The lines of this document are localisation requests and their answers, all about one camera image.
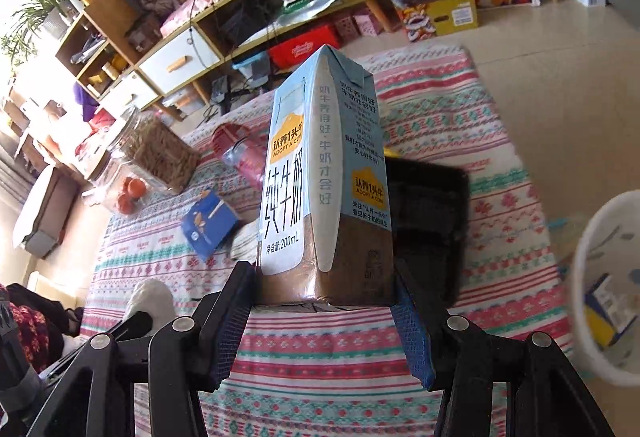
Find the pink box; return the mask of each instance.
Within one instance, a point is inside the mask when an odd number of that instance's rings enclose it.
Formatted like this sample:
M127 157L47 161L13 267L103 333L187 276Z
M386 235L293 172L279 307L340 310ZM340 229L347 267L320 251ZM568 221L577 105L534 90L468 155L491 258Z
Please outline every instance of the pink box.
M378 36L383 31L380 22L366 7L356 11L353 19L356 20L356 25L363 36Z
M360 36L349 12L341 12L334 15L334 26L340 38L344 42L350 42Z

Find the blue gripper pad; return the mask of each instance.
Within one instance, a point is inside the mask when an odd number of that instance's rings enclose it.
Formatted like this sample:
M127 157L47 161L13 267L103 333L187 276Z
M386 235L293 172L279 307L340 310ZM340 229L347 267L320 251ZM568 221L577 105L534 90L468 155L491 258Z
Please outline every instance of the blue gripper pad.
M244 277L234 296L232 306L227 309L218 330L215 343L215 368L211 374L218 386L223 379L229 377L231 367L236 359L244 327L254 304L254 279L254 273Z
M435 379L431 362L431 340L415 310L411 296L401 280L397 280L396 283L398 284L396 286L398 303L391 307L391 314L400 335L409 371L420 380L423 388L430 388Z

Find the floor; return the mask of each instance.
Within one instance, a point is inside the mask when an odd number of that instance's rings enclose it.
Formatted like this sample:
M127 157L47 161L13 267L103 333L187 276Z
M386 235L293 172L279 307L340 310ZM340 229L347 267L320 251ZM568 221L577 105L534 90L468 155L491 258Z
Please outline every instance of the floor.
M470 49L550 219L587 218L611 197L639 188L640 32L613 8L572 0L539 8L485 11L481 27L438 42ZM357 58L406 45L403 32L360 38L343 50ZM190 131L194 114L176 126ZM75 287L82 300L109 215L78 202L62 246L38 270ZM640 389L590 382L618 437L636 435Z

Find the black tray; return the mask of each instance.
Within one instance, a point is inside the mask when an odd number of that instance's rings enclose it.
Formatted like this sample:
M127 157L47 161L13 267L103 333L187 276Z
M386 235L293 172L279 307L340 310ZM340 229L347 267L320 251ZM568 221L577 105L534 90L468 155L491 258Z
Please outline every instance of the black tray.
M394 255L447 307L455 303L465 254L469 179L450 166L387 157Z

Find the drawer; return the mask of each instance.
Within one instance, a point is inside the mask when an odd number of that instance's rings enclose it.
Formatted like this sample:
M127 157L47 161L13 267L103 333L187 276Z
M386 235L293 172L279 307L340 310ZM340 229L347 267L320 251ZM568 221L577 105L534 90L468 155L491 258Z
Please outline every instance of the drawer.
M172 70L172 65L183 60L185 56L186 63ZM148 60L140 65L140 70L163 94L166 94L174 88L183 86L196 74L219 61L220 58L211 50L196 29L193 30L193 41L191 41L189 30L185 30L158 52L154 52Z
M114 86L109 94L100 101L100 104L113 117L118 118L130 104L142 109L156 97L158 94L138 74L133 72Z

